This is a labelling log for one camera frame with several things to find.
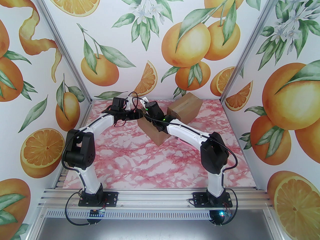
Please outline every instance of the wire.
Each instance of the wire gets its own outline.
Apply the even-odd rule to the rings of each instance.
[[[188,199],[189,204],[191,204],[192,206],[195,206],[194,203],[191,203],[191,200],[193,201],[193,198],[189,198],[189,199]]]
[[[81,224],[75,223],[75,222],[71,221],[71,220],[69,219],[69,217],[68,217],[68,213],[67,213],[68,203],[69,203],[70,199],[71,199],[75,194],[80,195],[80,191],[81,191],[81,190],[82,190],[82,189],[80,189],[78,192],[73,193],[73,194],[69,197],[68,201],[66,202],[65,207],[64,207],[65,218],[66,218],[67,221],[69,221],[72,225],[75,225],[75,226],[87,226],[87,225],[92,225],[92,224],[94,224],[94,223],[90,223],[90,222],[88,222],[88,223],[81,223]]]
[[[236,193],[234,192],[234,190],[233,190],[232,188],[224,188],[224,189],[225,189],[225,190],[231,190],[231,191],[233,192],[234,197],[235,197],[235,203],[236,203],[236,205],[235,205],[235,210],[234,210],[234,214],[232,215],[232,217],[231,217],[228,221],[226,221],[226,222],[224,222],[224,223],[221,223],[221,225],[226,225],[226,224],[230,223],[230,222],[234,219],[234,217],[236,216],[237,211],[238,211],[238,198],[237,198]]]

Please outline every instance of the black mounting bracket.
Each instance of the black mounting bracket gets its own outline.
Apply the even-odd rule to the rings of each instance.
[[[95,194],[88,194],[82,191],[78,206],[80,207],[116,207],[118,192],[103,191],[102,184]]]
[[[193,203],[195,208],[225,208],[232,207],[230,194],[225,190],[219,197],[215,197],[207,192],[193,192]]]

